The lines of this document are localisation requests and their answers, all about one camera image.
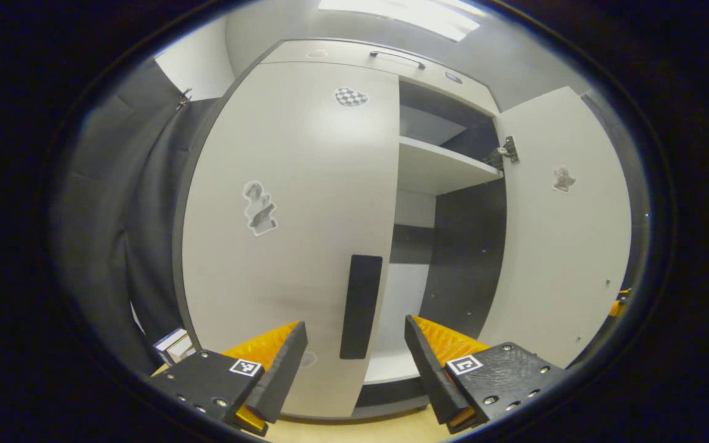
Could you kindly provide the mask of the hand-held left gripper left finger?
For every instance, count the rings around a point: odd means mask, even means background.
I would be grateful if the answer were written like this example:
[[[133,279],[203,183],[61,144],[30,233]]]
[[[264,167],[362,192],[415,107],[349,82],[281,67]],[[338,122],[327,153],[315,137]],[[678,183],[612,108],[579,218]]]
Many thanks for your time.
[[[263,437],[281,415],[307,345],[306,324],[292,322],[224,353],[195,351],[147,383],[189,412]]]

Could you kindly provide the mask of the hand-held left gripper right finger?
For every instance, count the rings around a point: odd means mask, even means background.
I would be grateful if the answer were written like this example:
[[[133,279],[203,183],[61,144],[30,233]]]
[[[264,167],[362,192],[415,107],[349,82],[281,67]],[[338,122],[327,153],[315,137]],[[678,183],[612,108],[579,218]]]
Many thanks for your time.
[[[514,415],[567,375],[514,342],[485,345],[418,315],[406,315],[404,339],[436,419],[450,434]]]

